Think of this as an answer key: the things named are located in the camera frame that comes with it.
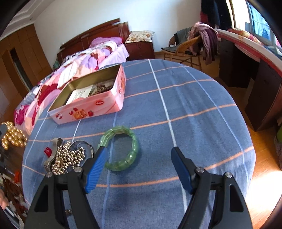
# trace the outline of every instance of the box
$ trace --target box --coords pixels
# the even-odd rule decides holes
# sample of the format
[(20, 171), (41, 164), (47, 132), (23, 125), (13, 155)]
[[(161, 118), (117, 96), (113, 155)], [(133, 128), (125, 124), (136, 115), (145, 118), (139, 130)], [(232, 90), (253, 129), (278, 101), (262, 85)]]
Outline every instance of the box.
[[(111, 90), (67, 104), (72, 92), (93, 84), (114, 79)], [(54, 100), (48, 114), (57, 124), (120, 111), (124, 101), (126, 76), (122, 65), (114, 65), (69, 82)]]

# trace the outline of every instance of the blue tablecloth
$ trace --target blue tablecloth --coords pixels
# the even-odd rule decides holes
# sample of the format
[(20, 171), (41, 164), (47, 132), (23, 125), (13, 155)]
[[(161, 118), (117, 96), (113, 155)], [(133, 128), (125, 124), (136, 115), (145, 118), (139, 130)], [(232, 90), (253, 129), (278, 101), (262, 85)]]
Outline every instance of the blue tablecloth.
[[(170, 159), (173, 146), (209, 172), (230, 171), (246, 196), (255, 151), (244, 119), (229, 93), (194, 68), (164, 60), (123, 63), (127, 77), (124, 106), (113, 114), (57, 125), (47, 109), (37, 121), (23, 157), (24, 196), (30, 205), (46, 173), (46, 147), (53, 138), (85, 140), (97, 148), (106, 130), (130, 127), (140, 149), (134, 164), (122, 172), (102, 171), (87, 195), (101, 228), (177, 228), (189, 204)], [(116, 137), (110, 161), (124, 158), (130, 137)], [(213, 207), (210, 195), (203, 228)], [(71, 228), (74, 219), (68, 218)]]

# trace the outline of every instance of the ceiling molding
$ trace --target ceiling molding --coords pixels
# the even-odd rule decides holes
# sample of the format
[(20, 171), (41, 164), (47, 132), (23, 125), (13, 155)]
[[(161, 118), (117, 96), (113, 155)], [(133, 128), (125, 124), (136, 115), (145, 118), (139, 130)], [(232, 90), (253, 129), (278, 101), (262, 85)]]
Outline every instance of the ceiling molding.
[(35, 19), (53, 2), (54, 0), (30, 0), (10, 21), (4, 30), (0, 40), (34, 23)]

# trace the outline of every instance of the wicker chair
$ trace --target wicker chair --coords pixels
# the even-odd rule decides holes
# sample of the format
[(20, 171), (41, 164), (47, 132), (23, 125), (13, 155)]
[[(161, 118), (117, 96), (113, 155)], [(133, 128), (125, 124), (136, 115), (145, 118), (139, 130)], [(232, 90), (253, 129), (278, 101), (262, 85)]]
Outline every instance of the wicker chair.
[[(201, 66), (201, 61), (200, 61), (200, 54), (193, 56), (193, 55), (189, 55), (189, 54), (185, 53), (190, 46), (195, 45), (195, 44), (200, 43), (200, 42), (202, 42), (202, 38), (201, 38), (201, 36), (197, 36), (197, 37), (195, 37), (191, 40), (185, 41), (182, 44), (180, 44), (179, 47), (177, 48), (176, 52), (169, 52), (169, 51), (162, 49), (162, 52), (164, 54), (164, 60), (167, 58), (166, 55), (170, 55), (169, 56), (170, 61), (180, 60), (181, 61), (180, 63), (187, 62), (187, 63), (191, 64), (191, 67), (193, 67), (193, 65), (198, 66), (200, 68), (200, 71), (201, 71), (202, 66)], [(168, 46), (170, 47), (171, 45), (175, 46), (174, 36), (169, 40)], [(185, 59), (185, 60), (177, 59), (177, 58), (174, 58), (174, 56), (187, 57), (187, 59)], [(192, 61), (193, 57), (198, 57), (199, 64), (193, 63), (193, 61)]]

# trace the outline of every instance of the wooden headboard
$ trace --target wooden headboard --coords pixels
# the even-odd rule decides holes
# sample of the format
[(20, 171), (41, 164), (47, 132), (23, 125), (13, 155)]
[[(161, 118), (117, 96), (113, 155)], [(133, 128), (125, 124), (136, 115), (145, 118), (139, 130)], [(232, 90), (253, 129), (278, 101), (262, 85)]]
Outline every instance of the wooden headboard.
[(128, 22), (119, 22), (120, 18), (105, 22), (70, 39), (60, 47), (59, 63), (61, 64), (67, 55), (89, 48), (92, 40), (97, 37), (121, 37), (124, 43), (130, 34)]

